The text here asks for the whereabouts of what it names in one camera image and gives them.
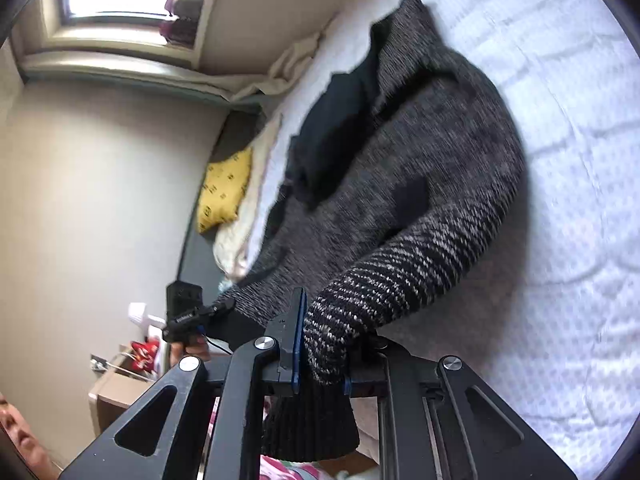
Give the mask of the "person's left hand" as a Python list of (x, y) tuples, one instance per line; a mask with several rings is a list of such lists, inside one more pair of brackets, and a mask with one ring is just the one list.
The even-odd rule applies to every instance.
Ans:
[(196, 356), (203, 362), (210, 360), (208, 341), (205, 336), (192, 335), (187, 344), (177, 341), (170, 344), (169, 366), (177, 365), (184, 356)]

